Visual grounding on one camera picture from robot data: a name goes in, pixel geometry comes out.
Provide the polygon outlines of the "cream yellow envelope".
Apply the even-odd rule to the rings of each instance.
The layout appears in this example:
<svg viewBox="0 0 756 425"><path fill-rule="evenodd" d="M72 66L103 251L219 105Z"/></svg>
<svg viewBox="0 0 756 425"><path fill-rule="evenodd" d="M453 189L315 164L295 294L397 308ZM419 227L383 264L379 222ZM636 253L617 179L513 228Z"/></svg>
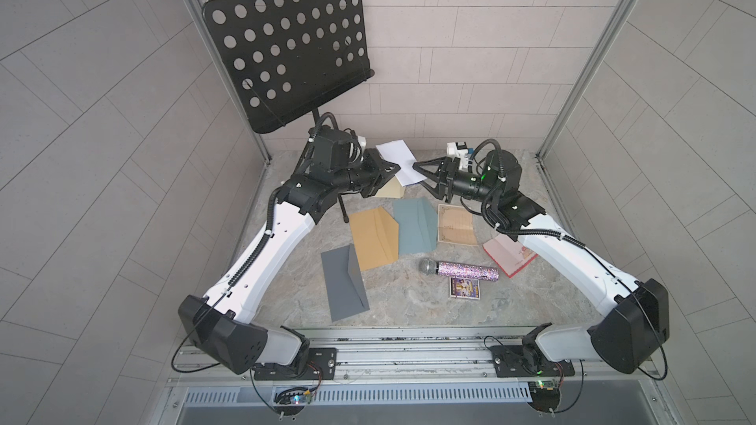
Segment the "cream yellow envelope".
<svg viewBox="0 0 756 425"><path fill-rule="evenodd" d="M401 199L403 198L403 196L405 196L405 192L406 192L406 189L400 183L398 178L393 177L382 188L380 188L376 192L375 198Z"/></svg>

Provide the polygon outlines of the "blue bordered white letter paper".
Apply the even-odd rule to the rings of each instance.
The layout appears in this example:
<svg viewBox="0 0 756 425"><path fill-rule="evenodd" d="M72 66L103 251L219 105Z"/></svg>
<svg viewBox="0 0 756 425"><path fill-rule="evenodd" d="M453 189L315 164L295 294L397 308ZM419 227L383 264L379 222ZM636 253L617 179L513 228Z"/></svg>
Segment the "blue bordered white letter paper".
<svg viewBox="0 0 756 425"><path fill-rule="evenodd" d="M396 178L403 187L415 185L426 179L424 175L413 168L417 160L404 140L377 145L376 149L378 149L384 161L399 165L400 170L397 172Z"/></svg>

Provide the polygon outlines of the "light blue envelope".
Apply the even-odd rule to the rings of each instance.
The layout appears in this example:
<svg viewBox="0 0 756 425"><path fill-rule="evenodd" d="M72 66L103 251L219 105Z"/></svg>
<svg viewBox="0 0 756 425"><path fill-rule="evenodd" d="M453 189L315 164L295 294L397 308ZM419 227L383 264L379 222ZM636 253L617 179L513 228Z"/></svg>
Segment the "light blue envelope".
<svg viewBox="0 0 756 425"><path fill-rule="evenodd" d="M399 224L400 256L431 253L436 249L438 216L429 200L395 200L393 217Z"/></svg>

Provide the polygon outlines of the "tan kraft envelope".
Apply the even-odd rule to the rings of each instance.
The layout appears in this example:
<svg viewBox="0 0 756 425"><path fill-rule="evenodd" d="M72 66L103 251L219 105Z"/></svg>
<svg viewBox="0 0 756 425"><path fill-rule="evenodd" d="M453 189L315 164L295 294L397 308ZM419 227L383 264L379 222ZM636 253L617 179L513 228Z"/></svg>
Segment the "tan kraft envelope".
<svg viewBox="0 0 756 425"><path fill-rule="evenodd" d="M352 214L350 230L363 272L398 261L399 224L384 208Z"/></svg>

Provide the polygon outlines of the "pink white letter paper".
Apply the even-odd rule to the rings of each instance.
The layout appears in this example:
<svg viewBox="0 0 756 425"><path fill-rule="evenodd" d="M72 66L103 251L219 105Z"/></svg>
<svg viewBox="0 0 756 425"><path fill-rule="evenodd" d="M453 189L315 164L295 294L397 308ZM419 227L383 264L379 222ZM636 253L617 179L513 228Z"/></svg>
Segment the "pink white letter paper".
<svg viewBox="0 0 756 425"><path fill-rule="evenodd" d="M486 241L482 244L482 249L509 279L515 277L537 258L533 250L504 234Z"/></svg>

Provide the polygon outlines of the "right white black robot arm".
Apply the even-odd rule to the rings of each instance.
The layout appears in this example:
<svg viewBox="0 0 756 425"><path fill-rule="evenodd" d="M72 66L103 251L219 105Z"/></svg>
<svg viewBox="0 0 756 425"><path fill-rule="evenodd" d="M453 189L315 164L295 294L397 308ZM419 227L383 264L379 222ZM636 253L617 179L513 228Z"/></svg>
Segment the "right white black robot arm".
<svg viewBox="0 0 756 425"><path fill-rule="evenodd" d="M476 201L478 215L497 233L520 242L571 281L602 315L596 325L542 324L523 337L523 358L532 372L543 362L602 360L632 374L669 339L669 293L654 279L643 283L614 267L564 230L544 207L520 190L522 167L515 155L488 139L458 155L417 161L422 186L435 198Z"/></svg>

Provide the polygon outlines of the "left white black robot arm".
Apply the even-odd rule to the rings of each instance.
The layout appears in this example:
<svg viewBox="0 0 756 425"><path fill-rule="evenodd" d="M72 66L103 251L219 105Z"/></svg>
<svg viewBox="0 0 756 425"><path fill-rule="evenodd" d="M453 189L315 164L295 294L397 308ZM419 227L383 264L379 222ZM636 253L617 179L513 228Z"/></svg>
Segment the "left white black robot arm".
<svg viewBox="0 0 756 425"><path fill-rule="evenodd" d="M324 113L308 132L289 179L267 202L266 221L232 267L201 296L189 295L178 316L185 344L236 374L258 367L296 378L308 368L310 342L292 329L254 324L270 283L295 247L346 195L374 196L401 167L386 161L352 129Z"/></svg>

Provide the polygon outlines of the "dark grey envelope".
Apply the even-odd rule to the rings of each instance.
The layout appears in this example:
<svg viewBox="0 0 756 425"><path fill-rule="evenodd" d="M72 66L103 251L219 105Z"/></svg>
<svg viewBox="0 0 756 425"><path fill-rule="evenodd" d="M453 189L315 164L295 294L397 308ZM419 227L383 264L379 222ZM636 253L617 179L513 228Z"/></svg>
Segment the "dark grey envelope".
<svg viewBox="0 0 756 425"><path fill-rule="evenodd" d="M354 244L321 254L326 291L333 322L370 309Z"/></svg>

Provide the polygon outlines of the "purple glitter microphone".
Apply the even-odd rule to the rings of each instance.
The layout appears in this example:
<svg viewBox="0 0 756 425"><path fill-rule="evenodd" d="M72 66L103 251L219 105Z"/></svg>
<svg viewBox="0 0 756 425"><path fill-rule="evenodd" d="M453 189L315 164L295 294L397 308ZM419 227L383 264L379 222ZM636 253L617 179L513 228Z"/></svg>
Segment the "purple glitter microphone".
<svg viewBox="0 0 756 425"><path fill-rule="evenodd" d="M419 270L427 275L441 275L441 277L454 277L454 279L476 279L477 281L491 281L492 283L500 278L497 268L436 261L429 258L421 259Z"/></svg>

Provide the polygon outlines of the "small colourful card box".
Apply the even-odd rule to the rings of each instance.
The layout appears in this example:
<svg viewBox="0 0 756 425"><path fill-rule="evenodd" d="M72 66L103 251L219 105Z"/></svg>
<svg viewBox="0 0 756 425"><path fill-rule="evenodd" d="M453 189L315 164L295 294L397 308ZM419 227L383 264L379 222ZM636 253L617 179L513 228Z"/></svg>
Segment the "small colourful card box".
<svg viewBox="0 0 756 425"><path fill-rule="evenodd" d="M480 281L451 277L450 296L457 299L480 300Z"/></svg>

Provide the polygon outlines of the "black perforated music stand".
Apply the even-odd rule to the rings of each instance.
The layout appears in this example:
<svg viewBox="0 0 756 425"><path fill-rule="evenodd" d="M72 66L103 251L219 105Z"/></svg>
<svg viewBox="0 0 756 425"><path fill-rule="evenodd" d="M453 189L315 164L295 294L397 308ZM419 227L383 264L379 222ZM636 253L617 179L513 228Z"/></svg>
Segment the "black perforated music stand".
<svg viewBox="0 0 756 425"><path fill-rule="evenodd" d="M203 18L257 134L374 75L362 0L210 0Z"/></svg>

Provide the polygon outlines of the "left circuit board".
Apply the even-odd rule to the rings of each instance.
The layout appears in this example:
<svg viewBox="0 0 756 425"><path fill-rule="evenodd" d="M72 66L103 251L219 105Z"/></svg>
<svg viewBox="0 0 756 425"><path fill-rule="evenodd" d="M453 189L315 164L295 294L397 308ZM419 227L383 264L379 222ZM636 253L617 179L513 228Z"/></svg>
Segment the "left circuit board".
<svg viewBox="0 0 756 425"><path fill-rule="evenodd" d="M295 417L311 403L313 389L295 387L285 389L274 395L273 409L280 417Z"/></svg>

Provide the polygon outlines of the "circuit board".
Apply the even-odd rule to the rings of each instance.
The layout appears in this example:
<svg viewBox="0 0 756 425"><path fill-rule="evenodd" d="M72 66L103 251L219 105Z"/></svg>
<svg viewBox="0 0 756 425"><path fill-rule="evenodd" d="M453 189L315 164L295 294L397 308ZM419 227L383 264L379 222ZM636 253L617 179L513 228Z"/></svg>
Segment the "circuit board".
<svg viewBox="0 0 756 425"><path fill-rule="evenodd" d="M531 395L530 407L539 413L551 414L559 408L561 391L557 381L541 380L528 383Z"/></svg>
<svg viewBox="0 0 756 425"><path fill-rule="evenodd" d="M285 389L274 395L273 409L280 417L295 417L311 403L313 389L295 387Z"/></svg>

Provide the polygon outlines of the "aluminium mounting rail frame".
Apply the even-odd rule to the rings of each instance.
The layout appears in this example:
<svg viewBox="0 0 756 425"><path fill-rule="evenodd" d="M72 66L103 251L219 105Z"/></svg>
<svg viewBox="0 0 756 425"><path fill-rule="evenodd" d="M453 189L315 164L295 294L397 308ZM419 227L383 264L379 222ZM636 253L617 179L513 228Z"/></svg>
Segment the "aluminium mounting rail frame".
<svg viewBox="0 0 756 425"><path fill-rule="evenodd" d="M256 381L216 365L193 346L181 348L169 387L351 386L430 383L496 383L537 378L497 378L488 346L521 346L531 327L403 327L305 329L312 348L338 350L333 380Z"/></svg>

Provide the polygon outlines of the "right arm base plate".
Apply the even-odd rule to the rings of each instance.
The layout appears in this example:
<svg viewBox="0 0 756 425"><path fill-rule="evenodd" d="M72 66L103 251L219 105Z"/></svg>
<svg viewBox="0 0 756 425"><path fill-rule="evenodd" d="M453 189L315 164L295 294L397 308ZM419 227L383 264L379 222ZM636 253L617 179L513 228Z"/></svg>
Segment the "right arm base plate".
<svg viewBox="0 0 756 425"><path fill-rule="evenodd" d="M488 346L497 378L557 378L576 375L572 362L554 363L543 360L537 366L529 366L523 356L523 346Z"/></svg>

